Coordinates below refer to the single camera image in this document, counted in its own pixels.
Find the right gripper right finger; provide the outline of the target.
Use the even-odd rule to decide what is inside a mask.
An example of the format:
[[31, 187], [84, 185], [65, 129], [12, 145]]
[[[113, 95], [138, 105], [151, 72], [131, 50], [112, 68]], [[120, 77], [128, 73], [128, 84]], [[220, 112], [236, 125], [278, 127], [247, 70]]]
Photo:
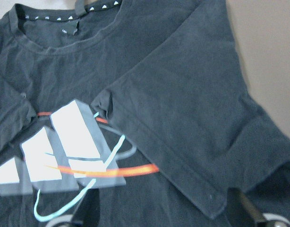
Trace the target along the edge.
[[226, 216], [232, 227], [290, 227], [287, 218], [262, 213], [239, 188], [227, 190]]

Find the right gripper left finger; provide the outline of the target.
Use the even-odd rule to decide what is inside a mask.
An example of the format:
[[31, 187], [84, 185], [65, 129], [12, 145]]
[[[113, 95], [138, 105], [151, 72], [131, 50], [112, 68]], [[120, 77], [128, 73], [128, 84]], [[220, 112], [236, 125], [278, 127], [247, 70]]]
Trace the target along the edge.
[[49, 227], [97, 227], [100, 219], [100, 210], [87, 209], [74, 214], [61, 215], [48, 222]]

